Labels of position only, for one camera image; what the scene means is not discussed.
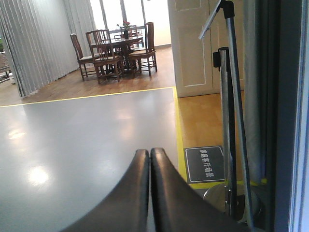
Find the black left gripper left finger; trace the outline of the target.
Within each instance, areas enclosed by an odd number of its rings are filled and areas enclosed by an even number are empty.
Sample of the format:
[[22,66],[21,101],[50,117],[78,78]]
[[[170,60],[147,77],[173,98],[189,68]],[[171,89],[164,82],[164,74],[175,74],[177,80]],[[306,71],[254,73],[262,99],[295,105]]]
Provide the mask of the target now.
[[145,232],[149,203],[149,153],[136,151],[114,189],[64,232]]

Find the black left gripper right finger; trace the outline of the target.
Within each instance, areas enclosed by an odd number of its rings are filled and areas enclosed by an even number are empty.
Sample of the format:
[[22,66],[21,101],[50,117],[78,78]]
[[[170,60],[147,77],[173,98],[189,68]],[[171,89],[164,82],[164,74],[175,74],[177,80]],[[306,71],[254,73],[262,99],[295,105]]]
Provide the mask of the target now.
[[248,232],[203,200],[180,176],[163,148],[151,149],[151,197],[158,232]]

